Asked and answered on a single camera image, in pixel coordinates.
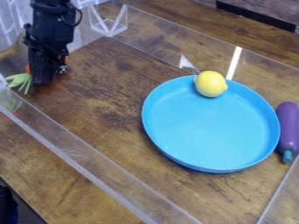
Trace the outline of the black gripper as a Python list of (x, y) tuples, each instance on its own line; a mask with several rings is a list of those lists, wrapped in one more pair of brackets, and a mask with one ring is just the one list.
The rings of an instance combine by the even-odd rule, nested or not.
[(75, 27), (83, 19), (82, 10), (71, 0), (31, 0), (32, 22), (27, 23), (24, 43), (28, 52), (32, 83), (54, 82), (56, 71), (68, 72), (67, 45), (74, 41)]

